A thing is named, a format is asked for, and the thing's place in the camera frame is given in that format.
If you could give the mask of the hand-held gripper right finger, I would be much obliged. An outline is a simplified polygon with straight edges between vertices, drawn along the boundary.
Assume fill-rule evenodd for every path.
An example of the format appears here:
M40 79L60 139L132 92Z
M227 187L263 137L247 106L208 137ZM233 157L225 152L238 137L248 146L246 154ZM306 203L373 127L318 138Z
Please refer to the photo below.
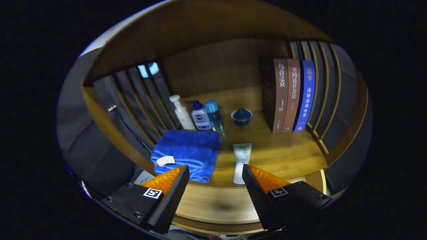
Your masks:
M290 183L250 164L243 165L242 178L261 225L269 232L307 220L332 201L305 181Z

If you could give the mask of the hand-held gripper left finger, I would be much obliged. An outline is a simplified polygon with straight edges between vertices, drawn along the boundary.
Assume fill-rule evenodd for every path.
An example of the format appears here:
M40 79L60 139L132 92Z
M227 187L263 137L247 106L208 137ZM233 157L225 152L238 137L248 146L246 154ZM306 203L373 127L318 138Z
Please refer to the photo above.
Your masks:
M187 165L143 183L128 182L101 200L101 206L124 222L165 234L189 181Z

